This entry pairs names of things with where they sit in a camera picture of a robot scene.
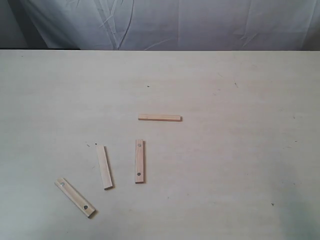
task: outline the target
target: table surface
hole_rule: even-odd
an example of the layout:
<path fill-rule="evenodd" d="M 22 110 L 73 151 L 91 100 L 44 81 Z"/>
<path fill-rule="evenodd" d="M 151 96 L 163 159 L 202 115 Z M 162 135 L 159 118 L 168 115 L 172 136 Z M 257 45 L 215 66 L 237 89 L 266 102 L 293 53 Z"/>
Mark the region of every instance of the table surface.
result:
<path fill-rule="evenodd" d="M 319 78 L 320 52 L 0 50 L 1 239 L 320 239 Z"/>

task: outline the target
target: white table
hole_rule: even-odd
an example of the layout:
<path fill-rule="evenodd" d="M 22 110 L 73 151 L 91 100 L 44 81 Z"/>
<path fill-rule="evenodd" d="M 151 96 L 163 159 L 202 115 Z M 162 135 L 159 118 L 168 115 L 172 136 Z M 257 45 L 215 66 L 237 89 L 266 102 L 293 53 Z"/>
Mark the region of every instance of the white table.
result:
<path fill-rule="evenodd" d="M 319 52 L 1 50 L 0 238 L 318 240 L 319 143 Z"/>

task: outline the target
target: wooden stick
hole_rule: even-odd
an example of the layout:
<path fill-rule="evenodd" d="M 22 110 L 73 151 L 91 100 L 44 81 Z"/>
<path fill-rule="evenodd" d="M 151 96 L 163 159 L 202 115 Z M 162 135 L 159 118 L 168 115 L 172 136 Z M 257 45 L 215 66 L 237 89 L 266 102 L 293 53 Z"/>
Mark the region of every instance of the wooden stick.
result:
<path fill-rule="evenodd" d="M 145 121 L 169 121 L 169 122 L 181 122 L 180 115 L 153 115 L 153 114 L 139 114 L 139 120 Z"/>
<path fill-rule="evenodd" d="M 142 139 L 135 140 L 135 183 L 143 184 L 145 182 L 144 171 L 144 141 Z"/>
<path fill-rule="evenodd" d="M 54 184 L 83 212 L 88 218 L 96 209 L 75 190 L 66 179 L 60 177 Z"/>
<path fill-rule="evenodd" d="M 96 153 L 98 155 L 101 177 L 102 177 L 102 184 L 103 189 L 107 190 L 113 187 L 113 183 L 111 180 L 108 160 L 107 160 L 107 150 L 106 147 L 103 145 L 96 146 Z"/>

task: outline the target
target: white fabric backdrop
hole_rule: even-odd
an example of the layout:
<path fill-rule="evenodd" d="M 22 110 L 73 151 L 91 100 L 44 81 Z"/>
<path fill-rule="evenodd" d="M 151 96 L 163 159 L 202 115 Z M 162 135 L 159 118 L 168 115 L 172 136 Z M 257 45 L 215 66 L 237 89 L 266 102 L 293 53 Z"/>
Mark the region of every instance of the white fabric backdrop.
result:
<path fill-rule="evenodd" d="M 320 49 L 318 0 L 22 0 L 50 48 Z"/>

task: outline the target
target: wooden strip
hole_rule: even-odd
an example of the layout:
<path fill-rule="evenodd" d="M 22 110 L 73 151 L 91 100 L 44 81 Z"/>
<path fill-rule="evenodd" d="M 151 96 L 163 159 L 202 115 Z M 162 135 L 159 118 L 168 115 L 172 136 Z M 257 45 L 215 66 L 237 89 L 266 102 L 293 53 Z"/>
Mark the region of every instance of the wooden strip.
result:
<path fill-rule="evenodd" d="M 181 122 L 180 115 L 153 115 L 153 114 L 139 114 L 139 120 L 145 121 L 169 121 L 169 122 Z"/>
<path fill-rule="evenodd" d="M 98 155 L 101 177 L 102 177 L 102 184 L 103 189 L 107 190 L 113 187 L 113 183 L 111 180 L 108 160 L 107 160 L 107 150 L 106 147 L 103 145 L 96 146 L 96 153 Z"/>
<path fill-rule="evenodd" d="M 145 145 L 142 139 L 135 140 L 135 183 L 143 184 L 145 182 L 144 159 Z"/>
<path fill-rule="evenodd" d="M 83 212 L 88 218 L 96 209 L 83 196 L 75 190 L 63 177 L 58 178 L 54 184 Z"/>

